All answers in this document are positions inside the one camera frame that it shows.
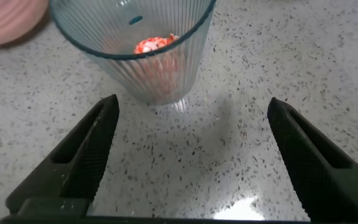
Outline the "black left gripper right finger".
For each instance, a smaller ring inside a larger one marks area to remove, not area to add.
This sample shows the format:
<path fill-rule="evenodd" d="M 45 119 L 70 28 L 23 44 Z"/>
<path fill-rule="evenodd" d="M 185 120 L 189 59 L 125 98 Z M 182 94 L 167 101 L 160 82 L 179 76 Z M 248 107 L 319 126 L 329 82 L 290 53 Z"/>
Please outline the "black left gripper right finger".
<path fill-rule="evenodd" d="M 267 117 L 310 220 L 358 223 L 358 163 L 288 103 L 272 98 Z"/>

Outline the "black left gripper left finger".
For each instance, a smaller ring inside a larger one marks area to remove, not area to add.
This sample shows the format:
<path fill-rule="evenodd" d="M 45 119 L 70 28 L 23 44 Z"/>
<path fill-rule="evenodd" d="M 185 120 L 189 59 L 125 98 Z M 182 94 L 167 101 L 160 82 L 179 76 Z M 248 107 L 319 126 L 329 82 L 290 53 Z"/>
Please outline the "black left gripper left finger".
<path fill-rule="evenodd" d="M 6 199 L 10 213 L 34 197 L 94 200 L 119 118 L 116 95 L 99 100 Z"/>

